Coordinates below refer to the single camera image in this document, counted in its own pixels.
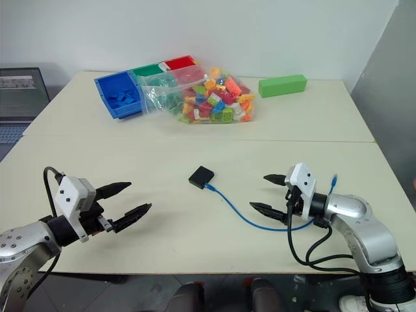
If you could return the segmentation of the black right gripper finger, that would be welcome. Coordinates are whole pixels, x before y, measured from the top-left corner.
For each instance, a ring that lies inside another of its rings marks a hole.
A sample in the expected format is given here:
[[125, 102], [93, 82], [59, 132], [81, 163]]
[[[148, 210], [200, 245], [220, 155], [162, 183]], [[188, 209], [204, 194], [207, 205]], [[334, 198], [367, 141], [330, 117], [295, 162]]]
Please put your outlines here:
[[273, 209], [270, 205], [259, 202], [250, 202], [251, 207], [253, 207], [257, 212], [262, 215], [277, 220], [282, 224], [287, 224], [288, 214], [283, 211]]
[[281, 174], [268, 174], [268, 175], [264, 175], [263, 178], [275, 185], [279, 185], [279, 186], [285, 186], [286, 182], [286, 176], [285, 175], [281, 175]]

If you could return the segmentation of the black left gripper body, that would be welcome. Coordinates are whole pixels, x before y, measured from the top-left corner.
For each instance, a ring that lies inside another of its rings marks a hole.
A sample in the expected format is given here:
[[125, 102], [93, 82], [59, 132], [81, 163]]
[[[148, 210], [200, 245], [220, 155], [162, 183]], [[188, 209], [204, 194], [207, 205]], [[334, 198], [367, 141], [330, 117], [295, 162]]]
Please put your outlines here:
[[96, 235], [102, 231], [112, 231], [113, 225], [110, 220], [103, 217], [104, 209], [94, 200], [87, 211], [81, 211], [79, 221], [87, 235]]

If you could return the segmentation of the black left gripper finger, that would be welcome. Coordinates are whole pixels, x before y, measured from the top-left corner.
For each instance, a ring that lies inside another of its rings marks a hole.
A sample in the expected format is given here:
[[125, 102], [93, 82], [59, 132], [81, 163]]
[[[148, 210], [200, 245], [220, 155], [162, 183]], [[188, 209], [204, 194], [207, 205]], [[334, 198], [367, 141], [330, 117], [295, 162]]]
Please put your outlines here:
[[125, 228], [128, 228], [129, 226], [140, 220], [150, 210], [151, 206], [151, 203], [145, 203], [128, 211], [124, 214], [123, 217], [119, 218], [118, 220], [112, 223], [112, 230], [114, 232], [120, 232]]
[[113, 197], [131, 185], [131, 182], [115, 182], [97, 188], [95, 200], [104, 200]]

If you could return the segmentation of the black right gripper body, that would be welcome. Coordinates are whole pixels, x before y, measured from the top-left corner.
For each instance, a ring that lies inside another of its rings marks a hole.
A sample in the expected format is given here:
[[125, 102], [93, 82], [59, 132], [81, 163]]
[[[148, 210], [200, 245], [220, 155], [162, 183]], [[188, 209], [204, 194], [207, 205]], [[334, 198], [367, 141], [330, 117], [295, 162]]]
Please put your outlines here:
[[295, 216], [301, 216], [303, 207], [304, 207], [304, 201], [301, 197], [302, 193], [300, 189], [296, 186], [294, 187], [288, 187], [288, 191], [285, 195], [286, 206], [287, 206], [287, 212], [285, 213], [285, 216], [283, 217], [283, 224], [287, 225], [288, 219], [289, 219], [289, 208], [291, 208], [291, 215]]

